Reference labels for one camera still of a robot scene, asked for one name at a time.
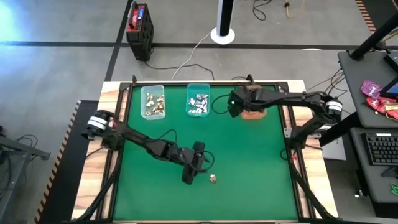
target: clear plastic container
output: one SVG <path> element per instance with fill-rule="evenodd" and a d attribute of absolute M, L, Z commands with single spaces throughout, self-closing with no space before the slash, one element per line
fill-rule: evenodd
<path fill-rule="evenodd" d="M 205 117 L 210 112 L 210 85 L 191 83 L 187 87 L 187 105 L 185 111 L 189 116 Z"/>
<path fill-rule="evenodd" d="M 141 88 L 141 116 L 147 120 L 166 117 L 166 101 L 162 85 L 144 86 Z"/>

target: black desk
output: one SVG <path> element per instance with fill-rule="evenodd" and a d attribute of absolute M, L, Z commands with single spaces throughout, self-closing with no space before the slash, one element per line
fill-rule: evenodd
<path fill-rule="evenodd" d="M 381 86 L 386 86 L 398 76 L 384 61 L 385 55 L 385 52 L 368 52 L 362 60 L 355 61 L 349 57 L 348 52 L 338 53 L 339 63 L 344 72 L 356 112 L 323 134 L 320 144 L 324 146 L 334 139 L 348 134 L 350 147 L 346 148 L 346 155 L 349 158 L 348 153 L 352 151 L 355 159 L 354 161 L 347 160 L 347 162 L 356 163 L 358 166 L 356 172 L 360 185 L 364 194 L 370 196 L 376 216 L 398 218 L 398 212 L 396 212 L 398 211 L 398 196 L 391 192 L 391 184 L 398 184 L 398 179 L 381 177 L 388 167 L 370 166 L 361 139 L 362 133 L 398 133 L 398 123 L 385 116 L 374 114 L 374 111 L 366 106 L 366 96 L 361 93 L 364 80 L 372 80 Z"/>
<path fill-rule="evenodd" d="M 370 166 L 361 134 L 393 132 L 393 129 L 373 128 L 352 128 L 349 132 L 349 144 L 354 151 L 356 161 L 347 160 L 347 162 L 357 163 L 360 186 L 364 194 L 370 196 L 376 216 L 383 218 L 398 218 L 398 196 L 391 192 L 391 184 L 398 184 L 398 179 L 395 177 L 381 177 L 381 174 L 389 168 L 388 166 Z"/>
<path fill-rule="evenodd" d="M 372 80 L 386 86 L 398 74 L 384 61 L 385 52 L 368 52 L 360 61 L 352 60 L 348 52 L 338 53 L 341 69 L 354 101 L 359 120 L 365 128 L 398 128 L 398 123 L 383 116 L 375 116 L 374 111 L 365 105 L 366 96 L 361 92 L 364 80 Z"/>
<path fill-rule="evenodd" d="M 321 146 L 343 136 L 353 127 L 398 128 L 396 121 L 374 114 L 374 111 L 366 106 L 366 96 L 361 92 L 364 80 L 372 80 L 381 86 L 386 86 L 398 76 L 384 61 L 384 56 L 386 56 L 385 52 L 368 52 L 362 60 L 355 61 L 349 57 L 348 52 L 338 53 L 339 63 L 344 72 L 356 112 L 334 125 L 326 134 L 322 135 L 320 139 Z"/>

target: candy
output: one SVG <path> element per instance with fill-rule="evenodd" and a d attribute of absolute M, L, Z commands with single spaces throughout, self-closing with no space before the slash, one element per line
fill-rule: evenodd
<path fill-rule="evenodd" d="M 379 97 L 381 90 L 382 90 L 381 86 L 372 82 L 371 80 L 363 81 L 361 87 L 362 93 L 364 93 L 366 96 L 371 96 L 375 99 Z"/>

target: green table surface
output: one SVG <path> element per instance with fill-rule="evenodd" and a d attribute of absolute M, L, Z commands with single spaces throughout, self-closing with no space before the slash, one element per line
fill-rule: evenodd
<path fill-rule="evenodd" d="M 232 89 L 211 86 L 210 100 Z M 185 112 L 186 95 L 185 86 L 165 86 L 166 116 L 148 121 L 140 112 L 141 89 L 134 88 L 128 125 L 152 138 L 175 129 L 180 147 L 204 142 L 215 155 L 214 166 L 187 185 L 181 181 L 182 166 L 155 160 L 127 142 L 114 220 L 296 220 L 288 164 L 279 157 L 284 137 L 278 107 L 255 121 L 213 111 L 194 118 Z M 227 99 L 218 100 L 215 108 L 225 110 Z M 174 140 L 174 134 L 164 139 Z M 210 174 L 217 176 L 216 184 Z"/>

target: wooden table frame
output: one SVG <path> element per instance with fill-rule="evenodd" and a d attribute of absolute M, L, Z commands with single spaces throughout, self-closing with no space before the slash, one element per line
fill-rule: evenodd
<path fill-rule="evenodd" d="M 157 82 L 134 82 L 134 86 L 144 85 L 186 85 L 188 83 L 209 83 L 210 85 L 249 85 L 250 83 L 245 80 L 236 81 L 157 81 Z M 303 92 L 305 90 L 304 82 L 302 80 L 259 80 L 256 83 L 260 85 L 274 85 L 280 87 L 285 91 L 289 92 Z M 107 110 L 116 112 L 120 121 L 127 121 L 129 107 L 131 102 L 131 91 L 130 82 L 104 82 L 103 89 L 101 91 L 101 98 L 99 99 L 99 110 Z M 282 118 L 282 126 L 289 128 L 295 125 L 303 125 L 311 117 L 311 111 L 308 108 L 301 107 L 288 107 L 281 106 L 280 114 Z M 88 152 L 90 153 L 100 147 L 100 140 L 92 141 L 89 144 Z M 315 147 L 319 147 L 319 142 L 314 139 L 308 139 L 307 144 Z M 96 194 L 100 191 L 100 188 L 106 182 L 109 174 L 114 169 L 116 159 L 121 157 L 117 151 L 100 151 L 93 154 L 89 159 L 86 160 L 83 168 L 81 182 L 76 197 L 75 208 L 73 210 L 72 218 L 78 218 L 90 203 L 95 198 Z M 312 149 L 306 147 L 302 151 L 297 153 L 298 159 L 295 160 L 295 166 L 300 172 L 306 183 L 312 192 L 317 196 L 321 204 L 335 217 L 337 217 L 337 211 L 333 200 L 333 194 L 331 192 L 330 184 L 328 181 L 326 167 L 323 161 L 322 152 L 318 149 Z M 315 218 L 320 217 L 317 212 L 314 211 L 308 198 L 306 198 L 303 190 L 296 183 L 292 181 L 293 190 L 296 200 L 297 215 L 298 217 L 309 217 Z M 117 189 L 118 182 L 108 190 L 104 200 L 99 206 L 100 211 L 108 211 L 108 214 L 96 211 L 92 218 L 113 218 L 113 208 L 115 191 Z"/>

